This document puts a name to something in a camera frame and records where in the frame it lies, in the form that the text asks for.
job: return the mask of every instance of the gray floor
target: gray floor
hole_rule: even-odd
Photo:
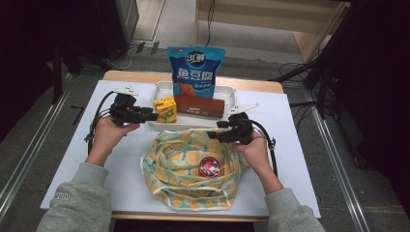
[[[131,54],[132,64],[128,71],[170,72],[166,53],[158,50],[151,55],[146,47],[140,53]],[[127,57],[117,60],[119,65],[127,64]],[[219,75],[239,78],[266,79],[279,76],[281,64],[241,58],[226,58]],[[283,73],[294,69],[288,65]],[[85,107],[103,71],[84,60],[84,70],[73,77],[73,86],[61,111],[51,127],[27,176],[22,182],[8,212],[0,224],[0,231],[34,231],[44,211],[39,206],[47,186],[64,156],[76,128],[74,121],[79,113],[72,106]],[[307,90],[299,82],[283,83],[284,92],[290,102],[305,102]],[[33,108],[18,122],[8,137],[0,144],[0,186],[4,186],[15,166],[24,154],[46,111],[50,108],[52,89],[47,91]],[[377,171],[357,168],[346,139],[335,120],[327,117],[328,124],[344,168],[353,184],[366,221],[371,231],[410,231],[410,222],[401,209],[389,181]],[[299,128],[299,137],[307,160],[313,188],[317,195],[320,219],[327,231],[356,231],[345,198],[340,190],[336,173],[324,146],[317,123],[312,114],[304,119]],[[266,231],[266,223],[255,223],[255,231]]]
[[[158,34],[154,36],[155,42],[160,42],[158,50],[153,52],[149,47],[152,45],[146,43],[142,52],[135,53],[134,49],[129,53],[131,60],[124,55],[111,63],[118,67],[127,67],[127,71],[171,72],[164,48],[168,45],[193,44],[191,35],[194,31],[192,21],[194,7],[192,2],[194,1],[166,1]],[[186,11],[189,14],[175,14],[173,11],[176,10]],[[282,66],[283,63],[302,61],[289,32],[251,28],[252,36],[250,37],[247,34],[238,35],[240,32],[247,31],[241,26],[230,27],[227,30],[228,25],[217,23],[213,25],[214,37],[211,45],[222,46],[227,50],[218,75],[267,79],[278,77],[280,73],[288,73],[296,67],[295,64]],[[203,23],[199,26],[198,43],[205,44],[204,38],[207,37],[207,31],[204,30]],[[31,168],[26,173],[21,187],[0,223],[0,231],[35,231],[44,214],[39,207],[76,129],[75,120],[80,113],[77,107],[87,105],[97,82],[103,78],[104,72],[99,67],[85,59],[82,60],[82,64],[84,69],[81,75],[70,75],[66,78],[66,83],[71,81],[72,84],[65,85],[68,91],[67,98],[61,105],[58,116],[44,138],[44,142],[39,144],[39,150],[34,154],[36,156],[33,162],[28,163],[31,164]],[[292,79],[295,81],[283,83],[284,92],[288,95],[289,101],[306,102],[309,100],[308,91],[300,82],[297,82],[301,78],[295,76]],[[50,88],[0,144],[0,187],[8,183],[22,158],[27,160],[24,156],[27,154],[25,151],[46,112],[50,109],[51,99],[52,89]],[[301,113],[295,118],[295,125],[298,124],[300,115]],[[329,127],[340,161],[365,213],[369,230],[410,231],[410,221],[397,201],[389,180],[377,171],[362,170],[356,167],[352,151],[339,124],[332,117],[327,117],[325,123]],[[347,207],[346,198],[340,188],[340,181],[314,114],[310,114],[302,121],[298,134],[317,195],[322,215],[321,223],[327,231],[361,231],[356,229]],[[266,223],[255,223],[255,231],[266,231]]]

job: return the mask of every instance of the person's right hand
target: person's right hand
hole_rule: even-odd
[[[266,168],[272,169],[269,164],[266,139],[255,131],[250,136],[252,138],[250,144],[229,143],[229,147],[244,154],[245,159],[256,173]]]

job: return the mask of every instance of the person's left hand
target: person's left hand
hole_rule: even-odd
[[[139,128],[139,124],[129,124],[118,127],[114,124],[111,116],[102,117],[96,125],[94,133],[94,144],[86,162],[99,166],[105,164],[112,149],[121,141],[127,133]]]

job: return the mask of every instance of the white plate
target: white plate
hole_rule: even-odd
[[[164,99],[173,96],[173,86],[171,81],[160,81],[156,84],[156,91],[152,100],[152,108],[154,100]],[[196,116],[191,114],[178,113],[176,123],[158,123],[149,122],[156,130],[184,131],[188,129],[206,129],[216,128],[217,121],[227,121],[229,115],[226,114],[235,105],[235,90],[229,86],[215,86],[214,99],[224,100],[225,109],[223,110],[223,118],[210,118],[204,116]]]

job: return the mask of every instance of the yellow juice box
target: yellow juice box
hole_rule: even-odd
[[[177,122],[177,104],[173,97],[155,100],[154,105],[159,114],[157,122],[159,123],[176,123]]]

